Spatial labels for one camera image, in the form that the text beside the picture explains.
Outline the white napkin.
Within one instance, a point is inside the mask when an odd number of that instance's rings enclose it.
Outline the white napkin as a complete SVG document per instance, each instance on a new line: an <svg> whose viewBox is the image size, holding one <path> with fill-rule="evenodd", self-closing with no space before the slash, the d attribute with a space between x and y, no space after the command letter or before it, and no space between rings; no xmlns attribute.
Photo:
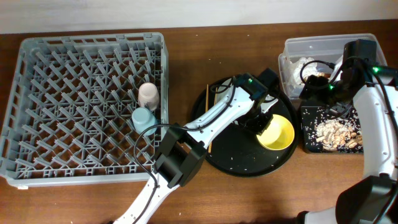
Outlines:
<svg viewBox="0 0 398 224"><path fill-rule="evenodd" d="M300 71L303 67L303 65L305 65L308 62L313 61L314 58L311 57L301 57L299 58L299 60L295 63L290 62L289 65L289 72L290 72L290 77L287 79L287 83L289 85L293 85L293 86L303 86L303 81L300 78ZM311 63L310 65L307 65L303 72L302 72L302 77L303 79L306 81L307 78L310 75L315 75L317 72L319 72L317 70L317 63Z"/></svg>

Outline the grey round plate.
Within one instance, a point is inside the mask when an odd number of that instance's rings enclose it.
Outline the grey round plate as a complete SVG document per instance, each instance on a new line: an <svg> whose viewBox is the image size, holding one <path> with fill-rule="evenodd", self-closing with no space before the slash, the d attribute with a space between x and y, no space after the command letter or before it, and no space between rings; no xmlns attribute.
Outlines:
<svg viewBox="0 0 398 224"><path fill-rule="evenodd" d="M219 87L217 90L217 102L221 101L226 95L229 95L229 93L233 90L232 87L226 88L226 87Z"/></svg>

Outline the blue plastic cup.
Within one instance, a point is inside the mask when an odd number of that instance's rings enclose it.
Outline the blue plastic cup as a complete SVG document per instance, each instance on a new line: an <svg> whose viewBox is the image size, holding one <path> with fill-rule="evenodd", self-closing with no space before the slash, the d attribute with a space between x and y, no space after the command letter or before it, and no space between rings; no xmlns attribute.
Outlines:
<svg viewBox="0 0 398 224"><path fill-rule="evenodd" d="M147 108L136 108L131 116L137 134L142 134L147 128L156 125L157 119Z"/></svg>

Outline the pink plastic cup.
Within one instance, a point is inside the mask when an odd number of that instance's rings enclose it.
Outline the pink plastic cup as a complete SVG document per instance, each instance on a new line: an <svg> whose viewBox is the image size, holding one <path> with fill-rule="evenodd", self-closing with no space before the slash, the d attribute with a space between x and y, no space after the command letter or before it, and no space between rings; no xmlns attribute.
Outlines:
<svg viewBox="0 0 398 224"><path fill-rule="evenodd" d="M156 110L160 102L157 87L153 83L143 83L139 87L138 102L140 107Z"/></svg>

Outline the gold brown snack wrapper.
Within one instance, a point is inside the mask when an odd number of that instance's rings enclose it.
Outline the gold brown snack wrapper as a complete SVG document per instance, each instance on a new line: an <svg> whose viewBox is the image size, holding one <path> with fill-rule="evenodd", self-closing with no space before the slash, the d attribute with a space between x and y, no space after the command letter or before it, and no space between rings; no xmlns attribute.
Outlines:
<svg viewBox="0 0 398 224"><path fill-rule="evenodd" d="M317 73L315 74L315 76L317 76L317 77L330 78L330 77L331 77L331 74L330 74L330 73L324 73L324 72L317 72Z"/></svg>

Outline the yellow bowl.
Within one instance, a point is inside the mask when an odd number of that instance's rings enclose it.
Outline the yellow bowl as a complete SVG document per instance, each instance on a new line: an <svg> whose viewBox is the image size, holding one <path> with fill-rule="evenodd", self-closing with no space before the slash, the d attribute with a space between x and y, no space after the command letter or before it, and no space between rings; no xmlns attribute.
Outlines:
<svg viewBox="0 0 398 224"><path fill-rule="evenodd" d="M295 137L292 123L279 114L273 114L268 128L256 138L268 150L280 151L289 147Z"/></svg>

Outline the wooden chopstick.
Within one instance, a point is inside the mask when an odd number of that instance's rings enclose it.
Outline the wooden chopstick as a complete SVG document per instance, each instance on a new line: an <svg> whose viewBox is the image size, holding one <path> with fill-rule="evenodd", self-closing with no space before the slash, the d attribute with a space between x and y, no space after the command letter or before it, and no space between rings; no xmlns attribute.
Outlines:
<svg viewBox="0 0 398 224"><path fill-rule="evenodd" d="M214 103L213 103L213 106L215 106L216 105L216 102L217 102L217 90L218 90L218 87L217 88L215 88L215 94L214 94ZM210 142L210 144L209 144L209 147L208 147L208 153L209 154L211 154L211 149L212 149L212 142Z"/></svg>
<svg viewBox="0 0 398 224"><path fill-rule="evenodd" d="M206 85L205 112L208 111L209 104L209 84Z"/></svg>

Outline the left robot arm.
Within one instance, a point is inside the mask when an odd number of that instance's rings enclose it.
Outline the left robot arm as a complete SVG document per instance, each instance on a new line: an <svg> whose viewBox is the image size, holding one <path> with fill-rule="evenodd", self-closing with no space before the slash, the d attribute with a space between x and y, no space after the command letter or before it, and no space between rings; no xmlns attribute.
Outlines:
<svg viewBox="0 0 398 224"><path fill-rule="evenodd" d="M279 77L267 68L257 77L233 76L209 91L221 98L207 112L185 126L165 124L153 169L147 171L150 178L116 223L147 223L170 193L193 179L210 143L231 123L261 135L272 120L267 112L277 102Z"/></svg>

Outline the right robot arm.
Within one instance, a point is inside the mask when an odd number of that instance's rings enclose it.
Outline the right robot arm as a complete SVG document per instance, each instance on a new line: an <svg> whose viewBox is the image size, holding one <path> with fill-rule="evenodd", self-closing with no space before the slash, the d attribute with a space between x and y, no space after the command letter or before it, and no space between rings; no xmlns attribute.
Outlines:
<svg viewBox="0 0 398 224"><path fill-rule="evenodd" d="M377 43L358 39L344 46L335 66L341 78L310 76L303 81L303 101L315 101L332 115L353 105L363 136L364 176L342 192L336 205L303 211L297 223L395 223L397 221L397 69L376 62Z"/></svg>

